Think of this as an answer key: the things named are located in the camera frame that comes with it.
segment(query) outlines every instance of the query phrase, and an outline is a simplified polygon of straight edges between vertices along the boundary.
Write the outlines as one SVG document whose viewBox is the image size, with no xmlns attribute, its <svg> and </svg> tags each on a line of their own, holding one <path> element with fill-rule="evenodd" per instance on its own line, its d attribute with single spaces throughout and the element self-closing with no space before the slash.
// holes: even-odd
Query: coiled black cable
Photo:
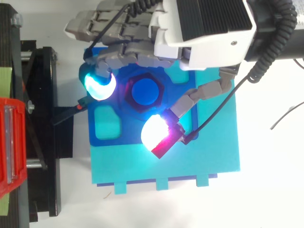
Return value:
<svg viewBox="0 0 304 228">
<path fill-rule="evenodd" d="M 151 9 L 151 7 L 161 2 L 162 0 L 136 0 L 135 2 L 130 3 L 128 14 L 135 18 L 138 14 L 146 12 L 148 9 Z"/>
<path fill-rule="evenodd" d="M 282 53 L 297 24 L 297 13 L 291 0 L 272 0 L 278 13 L 282 15 L 276 35 L 270 45 L 248 74 L 248 81 L 258 83 L 272 63 Z"/>
</svg>

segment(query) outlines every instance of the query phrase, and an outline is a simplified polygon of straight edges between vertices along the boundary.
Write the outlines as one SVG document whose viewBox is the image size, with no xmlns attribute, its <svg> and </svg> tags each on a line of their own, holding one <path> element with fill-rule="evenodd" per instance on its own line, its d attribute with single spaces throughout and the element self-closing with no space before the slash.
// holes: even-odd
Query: screw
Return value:
<svg viewBox="0 0 304 228">
<path fill-rule="evenodd" d="M 11 25 L 16 28 L 21 28 L 23 26 L 23 17 L 21 14 L 16 13 L 11 19 Z"/>
<path fill-rule="evenodd" d="M 32 101 L 28 101 L 28 113 L 32 114 L 35 110 L 35 106 L 33 105 Z"/>
<path fill-rule="evenodd" d="M 53 53 L 53 61 L 58 61 L 58 53 L 57 52 Z"/>
</svg>

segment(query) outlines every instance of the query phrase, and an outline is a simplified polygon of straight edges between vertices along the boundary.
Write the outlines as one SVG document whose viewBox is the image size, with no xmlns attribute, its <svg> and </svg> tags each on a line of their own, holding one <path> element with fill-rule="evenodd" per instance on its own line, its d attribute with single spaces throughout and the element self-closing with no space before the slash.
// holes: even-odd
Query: black cable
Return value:
<svg viewBox="0 0 304 228">
<path fill-rule="evenodd" d="M 122 16 L 122 14 L 128 10 L 128 14 L 135 18 L 138 14 L 142 14 L 146 12 L 151 7 L 155 6 L 156 4 L 162 2 L 162 0 L 136 0 L 135 2 L 128 3 L 124 5 L 121 10 L 113 17 L 113 19 L 109 22 L 109 24 L 106 25 L 106 27 L 98 34 L 98 36 L 94 39 L 93 43 L 90 45 L 90 47 L 85 50 L 84 53 L 84 61 L 87 58 L 91 58 L 93 56 L 92 49 L 95 47 L 95 45 L 100 41 L 100 39 L 103 37 L 103 35 L 109 30 L 109 28 Z"/>
<path fill-rule="evenodd" d="M 220 112 L 229 99 L 235 94 L 240 86 L 248 80 L 251 83 L 258 83 L 264 74 L 267 72 L 272 63 L 282 53 L 286 44 L 288 43 L 296 25 L 297 25 L 297 13 L 295 6 L 291 0 L 272 0 L 272 4 L 277 11 L 282 15 L 281 21 L 277 25 L 276 34 L 274 35 L 270 45 L 266 48 L 266 51 L 262 54 L 254 67 L 250 70 L 248 75 L 242 79 L 242 81 L 232 90 L 223 103 L 215 110 L 215 112 L 195 131 L 187 135 L 183 143 L 188 144 L 195 136 L 201 131 L 210 121 Z"/>
<path fill-rule="evenodd" d="M 301 105 L 304 105 L 304 102 L 298 104 L 297 106 L 290 108 L 287 113 L 285 113 L 272 127 L 270 128 L 273 130 L 288 114 L 290 114 L 294 109 L 300 107 Z"/>
<path fill-rule="evenodd" d="M 302 69 L 304 70 L 304 66 L 302 66 L 302 65 L 299 63 L 298 60 L 294 59 L 294 62 L 295 62 L 300 68 L 302 68 Z"/>
<path fill-rule="evenodd" d="M 195 136 L 199 133 L 199 131 L 201 131 L 207 124 L 209 124 L 211 122 L 211 120 L 213 120 L 213 118 L 220 112 L 220 110 L 222 110 L 222 108 L 227 104 L 227 102 L 231 99 L 231 97 L 236 93 L 236 91 L 241 87 L 241 85 L 243 85 L 244 82 L 246 82 L 248 80 L 249 76 L 247 75 L 246 77 L 244 77 L 235 87 L 234 89 L 230 92 L 230 94 L 226 97 L 226 99 L 220 104 L 220 106 L 214 111 L 214 113 L 195 131 L 191 132 L 189 135 L 187 135 L 184 140 L 183 143 L 185 145 L 187 145 L 188 143 L 190 143 L 193 138 L 195 138 Z"/>
<path fill-rule="evenodd" d="M 95 47 L 95 45 L 100 41 L 100 39 L 103 37 L 103 35 L 109 30 L 109 28 L 122 16 L 124 11 L 129 8 L 129 4 L 126 4 L 122 7 L 122 9 L 113 17 L 113 19 L 109 22 L 109 24 L 106 25 L 106 27 L 98 34 L 98 36 L 94 39 L 93 43 L 90 45 L 90 47 L 85 50 L 84 53 L 84 61 L 87 58 L 91 58 L 93 56 L 92 49 Z"/>
</svg>

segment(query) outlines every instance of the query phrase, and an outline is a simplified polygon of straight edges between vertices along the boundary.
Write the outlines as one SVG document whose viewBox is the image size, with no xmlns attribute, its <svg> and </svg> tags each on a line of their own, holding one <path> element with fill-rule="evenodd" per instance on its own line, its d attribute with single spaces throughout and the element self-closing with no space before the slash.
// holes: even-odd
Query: green tape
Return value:
<svg viewBox="0 0 304 228">
<path fill-rule="evenodd" d="M 6 194 L 0 199 L 0 216 L 7 216 L 9 213 L 10 195 Z"/>
<path fill-rule="evenodd" d="M 10 97 L 11 67 L 0 67 L 0 97 Z"/>
<path fill-rule="evenodd" d="M 0 97 L 10 97 L 11 67 L 0 67 Z M 0 216 L 9 213 L 10 195 L 6 194 L 0 199 Z"/>
</svg>

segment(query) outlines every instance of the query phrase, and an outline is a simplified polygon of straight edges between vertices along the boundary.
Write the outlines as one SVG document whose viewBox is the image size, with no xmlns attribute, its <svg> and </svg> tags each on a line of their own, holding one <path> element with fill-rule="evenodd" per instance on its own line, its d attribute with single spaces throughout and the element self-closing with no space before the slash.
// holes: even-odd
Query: metal rod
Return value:
<svg viewBox="0 0 304 228">
<path fill-rule="evenodd" d="M 42 168 L 42 165 L 39 159 L 27 159 L 27 168 L 38 169 L 38 168 Z"/>
<path fill-rule="evenodd" d="M 29 61 L 31 55 L 31 51 L 21 52 L 21 61 Z"/>
</svg>

